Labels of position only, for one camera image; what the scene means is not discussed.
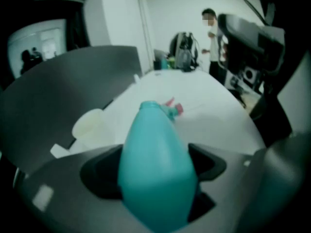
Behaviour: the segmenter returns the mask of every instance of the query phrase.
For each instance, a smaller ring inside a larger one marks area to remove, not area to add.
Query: white cup
[[[104,112],[94,109],[81,116],[72,128],[74,138],[83,143],[88,149],[96,149],[114,144],[114,134],[105,125]]]

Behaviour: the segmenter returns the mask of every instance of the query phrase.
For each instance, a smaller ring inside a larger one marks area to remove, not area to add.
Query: cable
[[[259,17],[259,19],[262,21],[262,23],[264,25],[268,25],[268,23],[261,16],[261,14],[258,12],[258,10],[248,0],[244,0],[244,2],[252,9],[252,11],[254,11],[254,13]]]

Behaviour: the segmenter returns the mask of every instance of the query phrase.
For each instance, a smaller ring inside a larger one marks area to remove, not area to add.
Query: blurred teal object
[[[161,59],[161,69],[169,69],[169,63],[165,57],[162,57]]]
[[[185,226],[198,179],[186,146],[160,105],[140,105],[121,154],[118,184],[126,207],[153,232]]]

